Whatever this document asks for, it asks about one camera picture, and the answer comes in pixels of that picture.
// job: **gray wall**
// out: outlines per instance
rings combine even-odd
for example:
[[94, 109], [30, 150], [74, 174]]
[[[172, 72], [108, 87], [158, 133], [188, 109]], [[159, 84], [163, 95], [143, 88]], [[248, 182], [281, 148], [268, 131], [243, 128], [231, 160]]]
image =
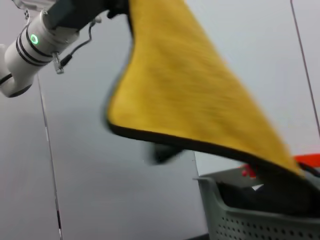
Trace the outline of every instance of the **gray wall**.
[[[87, 28], [80, 40], [88, 38]], [[93, 42], [56, 75], [39, 74], [47, 110], [64, 240], [184, 240], [207, 232], [195, 155], [152, 166], [144, 142], [108, 132], [108, 91], [131, 43], [124, 16], [93, 29]]]
[[[24, 13], [0, 1], [0, 43], [9, 45]], [[49, 145], [37, 82], [24, 95], [0, 94], [0, 239], [58, 240]]]
[[[319, 153], [320, 138], [290, 1], [188, 0], [188, 3], [291, 153]], [[319, 1], [294, 1], [294, 4], [310, 10], [299, 17], [312, 18], [313, 25], [319, 22], [316, 20], [319, 20]], [[320, 40], [320, 31], [308, 28], [308, 33], [304, 36], [310, 55], [308, 64], [313, 67], [314, 86], [320, 86], [319, 61], [315, 61], [316, 56], [319, 60], [320, 48], [316, 42]], [[315, 88], [316, 97], [320, 100], [318, 89]], [[200, 175], [239, 165], [205, 153], [196, 152], [195, 156]]]

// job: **gray plastic basket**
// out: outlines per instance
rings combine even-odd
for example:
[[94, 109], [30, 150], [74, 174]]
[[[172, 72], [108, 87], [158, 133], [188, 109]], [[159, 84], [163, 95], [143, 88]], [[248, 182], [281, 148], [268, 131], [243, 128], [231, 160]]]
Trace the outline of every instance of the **gray plastic basket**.
[[197, 178], [211, 240], [320, 240], [320, 219], [228, 207], [216, 177]]

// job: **yellow towel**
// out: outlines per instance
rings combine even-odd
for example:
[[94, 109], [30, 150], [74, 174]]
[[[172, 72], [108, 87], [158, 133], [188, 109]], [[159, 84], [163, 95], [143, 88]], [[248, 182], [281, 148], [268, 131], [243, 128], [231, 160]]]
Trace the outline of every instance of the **yellow towel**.
[[115, 134], [303, 175], [183, 0], [129, 9], [133, 52], [106, 109]]

